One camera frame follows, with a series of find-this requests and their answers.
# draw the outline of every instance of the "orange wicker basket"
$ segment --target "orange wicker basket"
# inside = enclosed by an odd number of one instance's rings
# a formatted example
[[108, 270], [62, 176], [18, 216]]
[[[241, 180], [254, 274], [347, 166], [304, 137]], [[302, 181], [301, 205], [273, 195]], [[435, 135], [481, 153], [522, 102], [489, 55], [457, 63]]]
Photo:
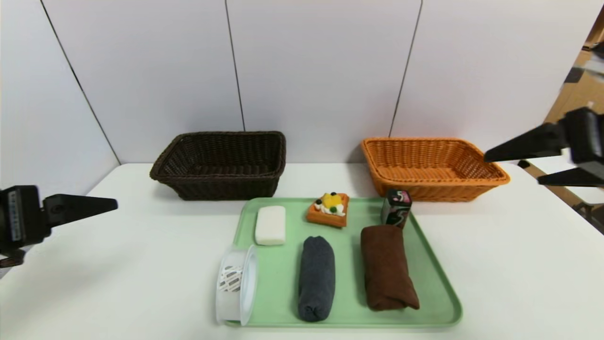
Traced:
[[462, 139], [369, 138], [361, 147], [380, 196], [394, 188], [407, 190], [414, 201], [471, 201], [510, 181]]

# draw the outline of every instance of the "tray rim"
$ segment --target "tray rim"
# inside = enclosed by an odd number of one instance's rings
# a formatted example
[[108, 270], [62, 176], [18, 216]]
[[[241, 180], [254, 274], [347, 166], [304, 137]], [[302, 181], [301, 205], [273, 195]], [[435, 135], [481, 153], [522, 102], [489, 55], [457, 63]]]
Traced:
[[[314, 199], [316, 198], [312, 198], [312, 197], [258, 197], [258, 198], [253, 198], [249, 201], [247, 201], [245, 203], [245, 205], [243, 206], [243, 208], [241, 209], [241, 213], [239, 215], [239, 222], [237, 223], [237, 231], [235, 232], [235, 236], [233, 237], [233, 246], [236, 246], [236, 241], [237, 239], [240, 237], [240, 232], [241, 232], [241, 226], [242, 226], [242, 220], [243, 220], [243, 213], [249, 209], [249, 207], [252, 205], [252, 203], [255, 203], [256, 201], [265, 201], [265, 200], [274, 200], [276, 201], [294, 201], [294, 200], [309, 200], [309, 202], [312, 202]], [[378, 200], [383, 200], [383, 198], [381, 197], [350, 197], [350, 203], [352, 203], [353, 201], [378, 201]], [[442, 268], [442, 266], [440, 265], [440, 261], [438, 259], [438, 257], [436, 257], [436, 254], [434, 253], [432, 246], [430, 246], [430, 243], [428, 241], [428, 239], [426, 238], [426, 235], [423, 233], [422, 227], [420, 226], [420, 224], [417, 222], [415, 216], [413, 215], [412, 212], [409, 213], [410, 219], [413, 221], [414, 225], [416, 226], [416, 231], [418, 236], [420, 237], [420, 239], [422, 240], [422, 243], [424, 244], [424, 247], [426, 248], [426, 251], [428, 253], [428, 256], [432, 259], [432, 262], [435, 264], [435, 268], [438, 271], [439, 275], [442, 277], [442, 281], [443, 283], [445, 283], [446, 286], [446, 290], [449, 291], [449, 296], [451, 296], [451, 299], [453, 300], [453, 305], [454, 306], [459, 306], [459, 311], [456, 313], [457, 317], [451, 321], [451, 322], [446, 322], [443, 324], [401, 324], [401, 325], [396, 325], [396, 324], [325, 324], [322, 322], [308, 322], [307, 324], [299, 324], [299, 323], [281, 323], [281, 324], [262, 324], [262, 325], [254, 325], [254, 324], [250, 324], [248, 323], [245, 327], [252, 327], [252, 328], [300, 328], [300, 329], [306, 329], [306, 328], [324, 328], [324, 329], [441, 329], [441, 328], [446, 328], [446, 327], [453, 327], [455, 325], [457, 325], [459, 322], [461, 322], [461, 319], [463, 318], [463, 305], [461, 304], [461, 300], [459, 299], [459, 296], [457, 296], [457, 293], [455, 292], [455, 289], [453, 288], [453, 285], [451, 284], [451, 281], [449, 280], [449, 277], [447, 276], [445, 270]], [[227, 321], [225, 320], [224, 323], [228, 326], [231, 327], [243, 327], [241, 326], [241, 324], [237, 321]]]

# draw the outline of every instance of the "towel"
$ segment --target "towel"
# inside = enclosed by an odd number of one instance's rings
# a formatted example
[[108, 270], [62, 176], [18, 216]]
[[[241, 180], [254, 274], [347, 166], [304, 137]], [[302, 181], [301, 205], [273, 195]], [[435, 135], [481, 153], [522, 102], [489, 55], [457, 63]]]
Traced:
[[419, 299], [409, 277], [401, 228], [392, 225], [363, 228], [361, 252], [369, 308], [419, 309]]
[[336, 289], [335, 257], [323, 237], [304, 241], [298, 285], [298, 314], [304, 321], [327, 319]]

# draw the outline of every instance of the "green tray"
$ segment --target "green tray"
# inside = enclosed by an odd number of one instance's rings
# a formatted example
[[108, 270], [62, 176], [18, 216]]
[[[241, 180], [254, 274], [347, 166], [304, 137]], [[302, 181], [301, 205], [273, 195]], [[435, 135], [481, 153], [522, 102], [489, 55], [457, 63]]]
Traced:
[[[380, 224], [383, 198], [351, 198], [348, 226], [337, 229], [306, 222], [314, 198], [255, 198], [241, 213], [233, 243], [247, 248], [254, 241], [258, 209], [284, 206], [286, 242], [281, 246], [258, 246], [258, 282], [251, 327], [357, 327], [417, 328], [452, 326], [461, 319], [461, 304], [432, 252], [415, 218], [404, 228], [409, 272], [420, 309], [374, 312], [367, 307], [361, 229]], [[298, 268], [302, 244], [309, 236], [322, 236], [333, 247], [336, 262], [336, 292], [332, 311], [325, 321], [298, 318]]]

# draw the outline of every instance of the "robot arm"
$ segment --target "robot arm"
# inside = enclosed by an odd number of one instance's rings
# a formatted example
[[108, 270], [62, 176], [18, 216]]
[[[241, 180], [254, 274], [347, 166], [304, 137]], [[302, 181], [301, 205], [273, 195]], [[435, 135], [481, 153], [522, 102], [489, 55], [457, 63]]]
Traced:
[[74, 195], [52, 195], [42, 201], [37, 187], [14, 186], [0, 191], [0, 268], [23, 264], [22, 247], [40, 243], [51, 228], [117, 209], [117, 201]]
[[604, 186], [604, 116], [584, 107], [566, 113], [558, 123], [545, 123], [484, 154], [485, 162], [556, 156], [570, 148], [576, 168], [544, 175], [541, 185]]

